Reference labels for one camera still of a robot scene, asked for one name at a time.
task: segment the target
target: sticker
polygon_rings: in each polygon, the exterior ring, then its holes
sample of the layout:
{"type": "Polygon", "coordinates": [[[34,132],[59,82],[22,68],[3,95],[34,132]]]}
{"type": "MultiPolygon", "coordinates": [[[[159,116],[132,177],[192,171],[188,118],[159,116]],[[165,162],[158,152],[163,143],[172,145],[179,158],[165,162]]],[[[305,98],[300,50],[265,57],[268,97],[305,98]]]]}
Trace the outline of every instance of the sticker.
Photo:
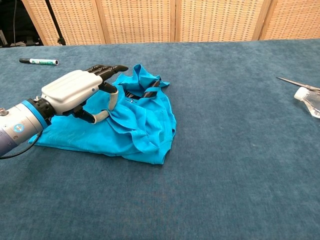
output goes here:
{"type": "Polygon", "coordinates": [[[16,132],[16,133],[21,133],[25,130],[25,126],[23,126],[22,124],[17,124],[13,127],[13,130],[16,132]]]}

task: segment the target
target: plastic bottle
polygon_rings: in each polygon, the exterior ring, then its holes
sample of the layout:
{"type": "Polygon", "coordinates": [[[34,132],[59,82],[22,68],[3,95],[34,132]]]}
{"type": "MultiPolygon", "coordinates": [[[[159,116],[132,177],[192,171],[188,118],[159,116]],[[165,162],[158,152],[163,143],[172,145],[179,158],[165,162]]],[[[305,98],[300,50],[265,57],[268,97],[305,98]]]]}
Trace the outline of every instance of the plastic bottle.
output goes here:
{"type": "Polygon", "coordinates": [[[320,119],[320,91],[311,91],[305,87],[300,87],[294,98],[304,102],[310,114],[320,119]]]}

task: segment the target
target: robotic hand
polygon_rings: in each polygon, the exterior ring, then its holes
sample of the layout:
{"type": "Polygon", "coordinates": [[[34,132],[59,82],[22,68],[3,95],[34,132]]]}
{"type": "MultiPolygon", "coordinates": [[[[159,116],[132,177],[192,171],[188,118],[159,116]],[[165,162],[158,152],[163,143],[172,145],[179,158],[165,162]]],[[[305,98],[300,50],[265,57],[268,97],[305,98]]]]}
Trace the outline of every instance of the robotic hand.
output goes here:
{"type": "Polygon", "coordinates": [[[107,110],[92,115],[83,106],[88,98],[102,90],[110,94],[108,109],[112,111],[117,103],[118,89],[105,80],[126,70],[128,67],[122,65],[95,65],[85,71],[75,70],[44,86],[41,97],[29,98],[8,110],[0,108],[0,156],[38,134],[24,151],[0,159],[17,156],[32,147],[51,124],[53,116],[73,115],[91,124],[107,118],[107,110]]]}

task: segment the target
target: black pole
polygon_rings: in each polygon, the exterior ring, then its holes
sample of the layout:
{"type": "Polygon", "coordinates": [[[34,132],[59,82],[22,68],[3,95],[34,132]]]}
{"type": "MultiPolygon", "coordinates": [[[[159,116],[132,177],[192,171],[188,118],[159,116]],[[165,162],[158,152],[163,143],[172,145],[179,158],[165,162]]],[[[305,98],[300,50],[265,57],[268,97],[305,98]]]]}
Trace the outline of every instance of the black pole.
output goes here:
{"type": "Polygon", "coordinates": [[[66,45],[66,41],[65,41],[64,37],[62,36],[61,31],[60,31],[60,27],[59,27],[59,25],[58,25],[56,16],[55,16],[55,14],[54,14],[54,11],[53,11],[53,9],[52,9],[52,7],[51,7],[50,0],[45,0],[45,3],[46,3],[46,5],[47,5],[47,7],[48,7],[48,9],[49,9],[49,12],[50,12],[50,15],[51,15],[51,17],[52,17],[53,23],[54,23],[54,25],[55,25],[56,31],[58,32],[58,35],[59,35],[58,43],[65,46],[65,45],[66,45]]]}

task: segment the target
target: table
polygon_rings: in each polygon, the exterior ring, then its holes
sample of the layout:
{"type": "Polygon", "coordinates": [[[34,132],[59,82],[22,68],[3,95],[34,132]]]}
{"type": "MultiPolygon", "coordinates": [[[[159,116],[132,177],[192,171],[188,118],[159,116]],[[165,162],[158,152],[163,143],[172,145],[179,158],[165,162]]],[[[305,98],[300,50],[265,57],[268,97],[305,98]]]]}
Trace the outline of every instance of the table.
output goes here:
{"type": "Polygon", "coordinates": [[[1,160],[0,239],[319,236],[320,120],[276,77],[320,86],[320,39],[30,46],[0,57],[1,107],[76,69],[122,64],[130,75],[142,64],[171,83],[177,120],[163,165],[41,146],[1,160]]]}

